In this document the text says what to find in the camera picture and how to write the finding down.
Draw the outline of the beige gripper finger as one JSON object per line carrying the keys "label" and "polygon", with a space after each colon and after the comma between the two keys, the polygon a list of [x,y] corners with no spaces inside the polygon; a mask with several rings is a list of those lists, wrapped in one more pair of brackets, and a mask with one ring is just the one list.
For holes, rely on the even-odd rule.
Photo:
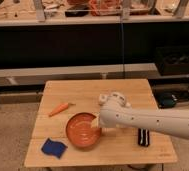
{"label": "beige gripper finger", "polygon": [[99,128],[99,117],[98,116],[92,120],[91,128]]}

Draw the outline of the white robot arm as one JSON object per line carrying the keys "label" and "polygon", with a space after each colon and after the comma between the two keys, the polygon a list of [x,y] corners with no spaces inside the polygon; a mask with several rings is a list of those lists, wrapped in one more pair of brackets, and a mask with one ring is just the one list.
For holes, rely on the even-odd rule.
{"label": "white robot arm", "polygon": [[120,92],[99,96],[92,128],[135,127],[189,140],[189,110],[135,109]]}

